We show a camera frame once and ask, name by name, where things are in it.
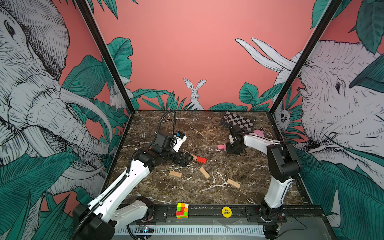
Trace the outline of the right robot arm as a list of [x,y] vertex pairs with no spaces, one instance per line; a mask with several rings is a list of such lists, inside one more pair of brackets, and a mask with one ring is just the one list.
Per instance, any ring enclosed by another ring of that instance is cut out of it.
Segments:
[[280,221],[285,196],[302,169],[295,147],[237,126],[230,128],[229,139],[226,144],[228,153],[240,155],[249,147],[267,155],[271,182],[260,207],[260,216],[267,223]]

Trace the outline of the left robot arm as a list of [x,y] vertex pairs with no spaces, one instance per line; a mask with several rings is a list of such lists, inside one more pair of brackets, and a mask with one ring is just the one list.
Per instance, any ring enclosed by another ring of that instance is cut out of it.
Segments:
[[175,150],[156,153],[151,148],[135,150],[131,164],[103,193],[87,205],[79,204],[73,212],[74,232],[71,240],[110,240],[115,232],[129,224],[150,222],[156,216],[155,205],[145,197],[121,207],[123,200],[155,167],[172,162],[186,167],[194,157]]

